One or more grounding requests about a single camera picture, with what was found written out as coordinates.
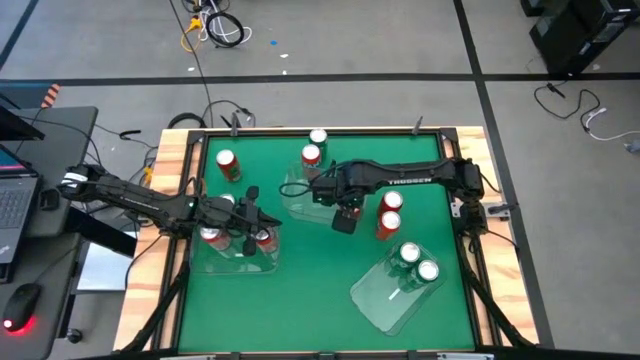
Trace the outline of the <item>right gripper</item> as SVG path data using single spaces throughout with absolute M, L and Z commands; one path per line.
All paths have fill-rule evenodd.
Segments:
M 355 185 L 363 163 L 331 163 L 310 179 L 310 190 L 314 203 L 323 206 L 359 208 L 364 202 L 366 190 L 363 185 Z M 353 234 L 358 223 L 352 211 L 337 210 L 332 220 L 332 229 L 345 234 Z

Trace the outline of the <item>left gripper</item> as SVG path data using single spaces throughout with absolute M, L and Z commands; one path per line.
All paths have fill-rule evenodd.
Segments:
M 275 217 L 266 214 L 255 201 L 259 196 L 259 188 L 250 186 L 244 197 L 235 204 L 221 197 L 203 197 L 197 206 L 197 224 L 201 227 L 220 228 L 233 237 L 243 237 L 242 255 L 254 256 L 257 252 L 255 235 L 261 231 L 271 231 L 281 225 Z M 218 251 L 228 257 L 231 246 L 225 251 Z

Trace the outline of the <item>orange Fanta soda can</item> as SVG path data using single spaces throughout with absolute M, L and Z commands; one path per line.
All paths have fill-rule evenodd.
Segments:
M 216 154 L 216 164 L 227 181 L 237 182 L 240 180 L 240 163 L 233 151 L 229 149 L 220 150 Z
M 276 229 L 260 230 L 256 235 L 256 244 L 266 255 L 275 255 L 279 250 L 279 235 Z
M 217 251 L 225 251 L 231 246 L 231 236 L 224 229 L 201 227 L 199 233 L 201 239 Z
M 318 146 L 307 144 L 301 151 L 301 163 L 305 167 L 318 167 L 322 162 L 322 153 Z

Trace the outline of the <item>clear plastic bin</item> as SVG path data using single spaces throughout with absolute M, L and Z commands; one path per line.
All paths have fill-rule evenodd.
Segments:
M 448 280 L 445 266 L 426 248 L 421 249 L 420 259 L 407 271 L 393 269 L 390 259 L 399 245 L 394 244 L 350 289 L 350 296 L 358 310 L 378 330 L 387 336 L 397 335 L 410 318 Z M 425 286 L 410 289 L 407 275 L 422 260 L 438 264 L 438 278 Z
M 194 273 L 206 275 L 230 275 L 241 273 L 270 273 L 274 272 L 279 263 L 279 250 L 275 255 L 266 255 L 257 246 L 254 256 L 245 257 L 241 252 L 243 237 L 233 237 L 229 256 L 226 257 L 205 243 L 199 234 L 192 241 L 190 267 Z
M 289 167 L 285 181 L 279 187 L 279 193 L 291 216 L 299 220 L 332 225 L 337 210 L 353 211 L 354 208 L 336 205 L 327 207 L 313 202 L 310 179 L 327 169 L 330 164 L 327 167 L 309 168 L 302 164 L 293 164 Z

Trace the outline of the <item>green table mat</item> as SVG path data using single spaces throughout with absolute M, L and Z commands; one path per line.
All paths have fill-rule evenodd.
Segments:
M 204 178 L 211 195 L 242 196 L 255 185 L 258 205 L 282 222 L 280 259 L 266 274 L 206 275 L 191 271 L 179 348 L 183 352 L 303 352 L 470 349 L 474 345 L 452 232 L 449 200 L 439 185 L 402 189 L 398 238 L 429 250 L 448 280 L 395 336 L 358 310 L 350 289 L 388 250 L 376 238 L 380 198 L 370 196 L 353 234 L 299 220 L 279 187 L 300 161 L 305 137 L 213 138 Z M 241 178 L 229 182 L 216 164 L 235 153 Z

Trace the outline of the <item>black desk beam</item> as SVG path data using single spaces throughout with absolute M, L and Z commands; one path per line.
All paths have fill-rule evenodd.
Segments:
M 65 233 L 79 233 L 90 242 L 124 256 L 133 257 L 137 240 L 92 216 L 70 208 L 64 227 Z

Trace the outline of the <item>white board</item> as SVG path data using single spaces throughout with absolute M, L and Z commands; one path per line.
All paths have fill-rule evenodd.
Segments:
M 88 245 L 80 277 L 76 285 L 78 291 L 124 291 L 125 275 L 133 260 L 104 246 Z

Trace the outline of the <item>small black desk device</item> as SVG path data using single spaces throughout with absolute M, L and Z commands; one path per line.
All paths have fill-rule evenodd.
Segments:
M 56 189 L 46 189 L 39 194 L 39 209 L 41 211 L 54 211 L 59 208 L 60 194 Z

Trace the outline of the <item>grey desk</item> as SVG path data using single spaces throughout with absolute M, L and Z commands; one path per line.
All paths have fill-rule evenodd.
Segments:
M 60 199 L 54 210 L 42 210 L 40 197 L 55 188 L 68 166 L 83 161 L 97 109 L 27 109 L 16 114 L 35 119 L 35 127 L 45 138 L 2 143 L 39 173 L 39 189 L 17 245 L 6 244 L 0 236 L 0 255 L 13 256 L 9 266 L 0 265 L 0 360 L 44 360 L 60 333 L 83 238 L 66 225 L 67 217 L 74 212 L 68 200 Z M 40 286 L 39 299 L 25 327 L 8 332 L 2 325 L 3 311 L 15 290 L 27 283 Z

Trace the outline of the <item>orange black striped marker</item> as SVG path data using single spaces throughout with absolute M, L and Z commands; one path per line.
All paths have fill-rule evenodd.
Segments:
M 42 100 L 41 108 L 51 108 L 58 97 L 61 86 L 59 84 L 51 84 Z

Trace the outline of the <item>black laptop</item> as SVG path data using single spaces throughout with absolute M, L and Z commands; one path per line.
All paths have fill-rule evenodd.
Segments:
M 0 144 L 0 284 L 9 283 L 12 263 L 39 188 L 39 174 Z

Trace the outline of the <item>black computer mouse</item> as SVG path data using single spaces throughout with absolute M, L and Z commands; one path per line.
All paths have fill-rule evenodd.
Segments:
M 31 322 L 42 286 L 26 283 L 16 288 L 7 300 L 2 313 L 2 327 L 10 333 L 22 331 Z

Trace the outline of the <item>black monitor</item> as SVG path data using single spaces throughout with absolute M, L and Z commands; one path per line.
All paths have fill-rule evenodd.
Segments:
M 45 135 L 0 105 L 0 141 L 43 140 Z

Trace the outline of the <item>black computer cases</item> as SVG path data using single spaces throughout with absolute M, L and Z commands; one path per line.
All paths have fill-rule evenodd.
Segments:
M 615 54 L 640 45 L 640 0 L 519 0 L 532 21 L 533 56 L 527 73 L 595 73 L 620 67 Z

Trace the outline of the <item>black aluminium table frame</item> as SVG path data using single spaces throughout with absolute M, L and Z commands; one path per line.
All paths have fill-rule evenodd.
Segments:
M 459 127 L 459 128 L 427 128 L 421 130 L 417 136 L 410 135 L 411 130 L 405 128 L 334 128 L 328 129 L 333 131 L 329 137 L 329 150 L 333 152 L 332 158 L 337 160 L 350 159 L 373 159 L 381 163 L 404 163 L 435 160 L 444 154 L 444 146 L 446 145 L 448 154 L 451 154 L 451 142 L 442 138 L 438 130 L 446 130 L 452 133 L 457 130 L 459 135 L 459 145 L 461 145 L 461 153 L 465 157 L 474 158 L 479 165 L 483 167 L 485 175 L 493 182 L 496 181 L 493 165 L 491 164 L 491 155 L 489 147 L 485 139 L 482 127 Z M 266 129 L 244 129 L 247 130 L 238 137 L 226 136 L 227 131 L 208 131 L 207 150 L 200 148 L 200 144 L 194 144 L 192 149 L 192 164 L 190 171 L 196 172 L 196 163 L 200 164 L 200 168 L 205 170 L 207 164 L 208 144 L 213 138 L 251 138 L 251 137 L 305 137 L 307 138 L 309 130 L 305 129 L 285 129 L 285 128 L 266 128 Z M 538 343 L 538 332 L 536 331 L 533 315 L 529 307 L 529 299 L 527 298 L 524 282 L 516 258 L 517 252 L 513 245 L 506 240 L 488 234 L 483 236 L 483 255 L 485 256 L 485 265 L 487 265 L 487 274 L 490 279 L 493 295 L 496 296 L 496 302 L 499 302 L 502 311 L 509 318 L 512 324 L 518 329 L 523 337 L 527 340 Z M 165 274 L 161 277 L 160 270 L 171 268 L 168 273 L 177 273 L 183 255 L 186 249 L 185 242 L 179 240 L 171 243 L 170 240 L 162 238 L 148 250 L 139 260 L 136 261 L 131 270 L 129 278 L 129 287 L 125 296 L 125 303 L 122 308 L 120 323 L 117 330 L 114 348 L 123 348 L 131 340 L 129 335 L 133 336 L 138 331 L 135 328 L 144 323 L 159 301 L 158 298 L 164 292 L 166 287 L 163 282 Z M 144 350 L 156 348 L 169 348 L 174 343 L 178 344 L 180 331 L 182 326 L 183 310 L 186 295 L 174 300 L 163 322 L 158 325 L 154 337 L 145 345 Z M 474 306 L 467 302 L 469 320 L 472 328 L 473 339 L 482 341 L 486 344 L 492 342 L 491 330 L 489 330 L 487 312 L 481 301 L 475 297 Z

